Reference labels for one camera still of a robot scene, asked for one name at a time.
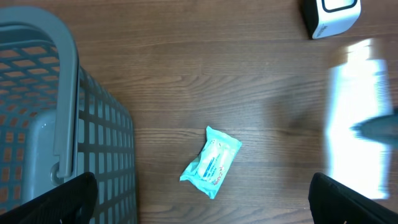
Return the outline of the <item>white gold tube package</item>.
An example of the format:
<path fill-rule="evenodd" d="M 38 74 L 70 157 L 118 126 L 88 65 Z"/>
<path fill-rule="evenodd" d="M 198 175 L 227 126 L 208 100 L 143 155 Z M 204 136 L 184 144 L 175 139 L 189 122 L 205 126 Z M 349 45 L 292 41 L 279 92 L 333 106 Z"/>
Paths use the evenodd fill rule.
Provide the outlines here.
<path fill-rule="evenodd" d="M 326 174 L 370 199 L 389 198 L 392 148 L 365 135 L 378 132 L 373 118 L 393 113 L 388 81 L 380 40 L 360 40 L 332 55 L 323 128 Z"/>

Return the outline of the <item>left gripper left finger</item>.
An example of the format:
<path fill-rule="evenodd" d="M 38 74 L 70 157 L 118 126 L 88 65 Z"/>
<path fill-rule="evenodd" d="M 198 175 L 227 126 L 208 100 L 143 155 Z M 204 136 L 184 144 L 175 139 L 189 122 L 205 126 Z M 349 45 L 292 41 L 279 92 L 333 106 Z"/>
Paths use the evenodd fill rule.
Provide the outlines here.
<path fill-rule="evenodd" d="M 89 223 L 97 197 L 95 175 L 85 172 L 1 215 L 1 224 Z"/>

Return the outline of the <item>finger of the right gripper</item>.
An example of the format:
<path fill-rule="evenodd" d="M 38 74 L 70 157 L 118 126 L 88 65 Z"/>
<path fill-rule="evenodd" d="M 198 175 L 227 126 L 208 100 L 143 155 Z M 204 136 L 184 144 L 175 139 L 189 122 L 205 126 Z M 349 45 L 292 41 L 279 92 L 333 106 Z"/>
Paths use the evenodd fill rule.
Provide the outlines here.
<path fill-rule="evenodd" d="M 364 120 L 351 130 L 357 138 L 397 146 L 397 113 Z"/>

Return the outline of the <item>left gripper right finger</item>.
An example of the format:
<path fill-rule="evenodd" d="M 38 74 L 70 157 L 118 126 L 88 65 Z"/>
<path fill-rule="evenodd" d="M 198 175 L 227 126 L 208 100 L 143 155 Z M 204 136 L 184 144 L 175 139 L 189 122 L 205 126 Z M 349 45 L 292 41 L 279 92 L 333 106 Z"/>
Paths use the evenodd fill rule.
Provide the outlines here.
<path fill-rule="evenodd" d="M 317 172 L 310 183 L 308 201 L 315 224 L 397 224 L 397 213 Z"/>

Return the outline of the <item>teal snack packet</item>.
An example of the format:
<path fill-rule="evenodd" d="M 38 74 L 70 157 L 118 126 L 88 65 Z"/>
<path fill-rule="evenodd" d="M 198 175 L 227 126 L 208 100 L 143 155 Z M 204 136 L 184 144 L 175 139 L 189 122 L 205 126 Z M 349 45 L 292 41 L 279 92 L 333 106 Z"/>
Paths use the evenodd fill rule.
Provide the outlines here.
<path fill-rule="evenodd" d="M 208 126 L 203 149 L 182 172 L 180 180 L 191 182 L 214 199 L 241 146 L 241 141 Z"/>

